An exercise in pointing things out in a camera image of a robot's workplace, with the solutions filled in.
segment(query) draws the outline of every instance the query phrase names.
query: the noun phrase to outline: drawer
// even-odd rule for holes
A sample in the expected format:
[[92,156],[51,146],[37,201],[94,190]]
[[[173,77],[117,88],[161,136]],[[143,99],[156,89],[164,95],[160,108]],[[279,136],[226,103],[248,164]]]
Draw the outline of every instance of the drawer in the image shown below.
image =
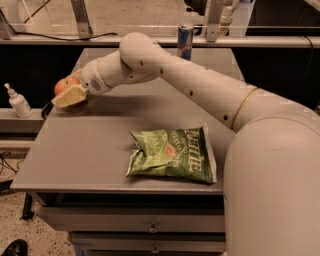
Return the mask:
[[141,234],[71,232],[75,248],[85,251],[126,251],[159,254],[163,252],[224,252],[225,237],[215,234]]
[[212,209],[42,207],[37,214],[57,231],[225,231],[224,216]]

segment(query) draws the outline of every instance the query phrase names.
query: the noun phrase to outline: green chip bag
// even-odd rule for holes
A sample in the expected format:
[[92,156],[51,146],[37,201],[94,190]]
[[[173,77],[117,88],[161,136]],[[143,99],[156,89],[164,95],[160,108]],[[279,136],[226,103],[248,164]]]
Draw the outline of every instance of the green chip bag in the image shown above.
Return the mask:
[[134,148],[127,176],[187,178],[212,184],[216,179],[213,152],[203,127],[129,131]]

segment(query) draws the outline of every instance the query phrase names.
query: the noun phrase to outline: drawer handle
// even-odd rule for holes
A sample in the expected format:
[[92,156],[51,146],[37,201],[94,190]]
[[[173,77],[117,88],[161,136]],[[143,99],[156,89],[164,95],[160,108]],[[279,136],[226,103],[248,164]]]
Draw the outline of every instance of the drawer handle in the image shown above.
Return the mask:
[[157,249],[156,245],[153,246],[153,250],[151,251],[151,253],[152,254],[159,254],[160,253],[160,251]]
[[154,224],[154,222],[151,223],[151,227],[148,228],[149,233],[157,233],[158,229],[156,228],[156,225]]

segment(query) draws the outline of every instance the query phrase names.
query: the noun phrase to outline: white bottle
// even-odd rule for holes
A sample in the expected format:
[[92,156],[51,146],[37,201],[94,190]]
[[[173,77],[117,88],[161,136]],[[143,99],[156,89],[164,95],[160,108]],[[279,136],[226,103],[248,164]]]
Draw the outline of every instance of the white bottle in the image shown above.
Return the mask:
[[16,111],[18,116],[21,118],[27,118],[31,116],[33,112],[25,97],[11,89],[9,84],[5,84],[4,86],[8,89],[8,94],[10,96],[9,103]]

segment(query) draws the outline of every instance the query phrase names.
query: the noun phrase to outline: can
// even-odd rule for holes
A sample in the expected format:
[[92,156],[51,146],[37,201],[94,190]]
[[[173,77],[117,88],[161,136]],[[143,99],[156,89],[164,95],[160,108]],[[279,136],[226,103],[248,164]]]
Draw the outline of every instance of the can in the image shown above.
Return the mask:
[[183,24],[178,27],[177,56],[185,60],[191,59],[193,30],[192,24]]

